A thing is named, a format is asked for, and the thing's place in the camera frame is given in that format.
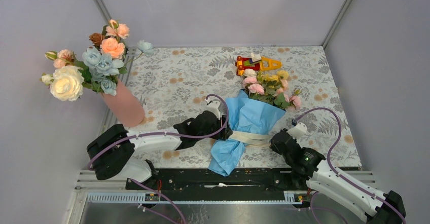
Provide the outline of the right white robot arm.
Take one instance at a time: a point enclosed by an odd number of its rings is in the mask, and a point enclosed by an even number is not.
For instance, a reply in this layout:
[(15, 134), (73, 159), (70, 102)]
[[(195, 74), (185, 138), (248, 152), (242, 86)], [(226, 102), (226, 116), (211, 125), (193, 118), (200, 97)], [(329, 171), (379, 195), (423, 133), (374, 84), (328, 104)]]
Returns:
[(306, 133), (306, 125), (283, 129), (270, 140), (270, 149), (280, 154), (292, 171), (289, 181), (302, 190), (318, 191), (354, 213), (365, 223), (404, 223), (406, 210), (395, 191), (385, 193), (373, 188), (342, 169), (329, 165), (318, 151), (301, 147), (297, 139)]

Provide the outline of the blue paper bouquet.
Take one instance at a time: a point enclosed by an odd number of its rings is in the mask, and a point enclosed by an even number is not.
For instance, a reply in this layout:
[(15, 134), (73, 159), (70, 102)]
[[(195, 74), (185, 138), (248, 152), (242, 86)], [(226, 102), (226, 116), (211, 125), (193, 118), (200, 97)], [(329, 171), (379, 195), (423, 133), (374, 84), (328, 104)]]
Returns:
[(238, 165), (246, 145), (264, 146), (268, 140), (250, 138), (248, 134), (267, 135), (287, 110), (299, 110), (302, 102), (300, 90), (291, 94), (289, 73), (279, 70), (275, 74), (246, 69), (243, 74), (243, 90), (238, 96), (226, 100), (229, 110), (229, 126), (238, 131), (239, 137), (217, 140), (211, 149), (209, 170), (228, 176)]

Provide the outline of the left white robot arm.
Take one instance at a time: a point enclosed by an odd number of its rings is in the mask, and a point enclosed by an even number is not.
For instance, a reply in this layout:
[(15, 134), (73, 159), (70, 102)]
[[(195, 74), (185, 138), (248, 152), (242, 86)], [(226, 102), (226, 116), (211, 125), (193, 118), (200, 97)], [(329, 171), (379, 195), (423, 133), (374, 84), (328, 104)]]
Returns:
[(135, 155), (184, 150), (203, 139), (225, 140), (232, 135), (229, 114), (220, 111), (221, 106), (227, 107), (226, 102), (220, 97), (206, 98), (205, 102), (201, 114), (167, 129), (144, 132), (126, 130), (122, 124), (111, 126), (87, 146), (88, 169), (94, 171), (97, 180), (122, 176), (138, 181), (145, 189), (153, 188), (157, 184), (153, 163), (137, 160)]

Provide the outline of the cream ribbon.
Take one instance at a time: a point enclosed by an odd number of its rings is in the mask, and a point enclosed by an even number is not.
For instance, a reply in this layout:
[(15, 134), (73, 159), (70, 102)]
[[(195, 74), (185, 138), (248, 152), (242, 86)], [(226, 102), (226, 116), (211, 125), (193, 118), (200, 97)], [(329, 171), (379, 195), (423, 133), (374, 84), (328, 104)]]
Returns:
[(228, 139), (237, 140), (247, 145), (264, 147), (270, 144), (270, 135), (232, 131)]

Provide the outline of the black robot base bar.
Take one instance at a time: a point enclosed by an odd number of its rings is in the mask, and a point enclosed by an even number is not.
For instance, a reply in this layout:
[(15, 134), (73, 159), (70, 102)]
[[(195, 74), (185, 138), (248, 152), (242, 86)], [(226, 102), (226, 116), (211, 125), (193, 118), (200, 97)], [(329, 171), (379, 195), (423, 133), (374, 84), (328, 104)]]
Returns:
[(206, 168), (160, 168), (156, 175), (140, 183), (126, 178), (127, 190), (196, 191), (203, 189), (285, 191), (311, 196), (308, 187), (295, 187), (290, 181), (291, 168), (236, 168), (228, 176), (221, 176)]

